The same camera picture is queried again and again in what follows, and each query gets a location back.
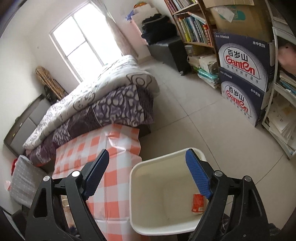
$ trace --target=bed headboard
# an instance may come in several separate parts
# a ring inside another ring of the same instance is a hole
[[[4,139],[4,144],[16,157],[24,154],[25,150],[22,147],[24,142],[36,129],[50,106],[44,95],[40,95],[16,118],[15,123]]]

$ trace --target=window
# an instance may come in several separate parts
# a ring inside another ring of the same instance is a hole
[[[95,80],[104,65],[122,56],[105,16],[92,3],[71,14],[50,35],[81,81]]]

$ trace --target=black storage ottoman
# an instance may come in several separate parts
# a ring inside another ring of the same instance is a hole
[[[181,37],[176,36],[153,45],[148,45],[148,49],[156,60],[164,62],[176,69],[180,72],[180,75],[185,75],[191,71]]]

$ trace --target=folded comforter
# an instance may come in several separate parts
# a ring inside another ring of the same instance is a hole
[[[28,159],[34,166],[43,166],[55,160],[58,147],[112,123],[131,127],[151,124],[152,110],[153,95],[148,89],[137,85],[120,87],[73,115],[29,153]]]
[[[123,56],[113,64],[107,65],[96,81],[82,82],[68,96],[52,105],[35,131],[24,143],[24,149],[35,149],[74,114],[97,102],[118,87],[130,84],[147,88],[152,94],[159,93],[155,78],[142,70],[131,55]]]

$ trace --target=white curtain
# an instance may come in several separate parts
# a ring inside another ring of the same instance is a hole
[[[108,12],[105,4],[102,0],[91,0],[94,5],[99,9],[99,11],[106,17],[106,22],[111,29],[111,32],[114,36],[114,39],[121,50],[123,55],[132,55],[134,58],[137,59],[138,54],[134,50],[133,46],[130,44],[130,42],[127,40],[127,38],[124,36],[124,34],[121,32],[117,24],[114,22],[112,16]]]

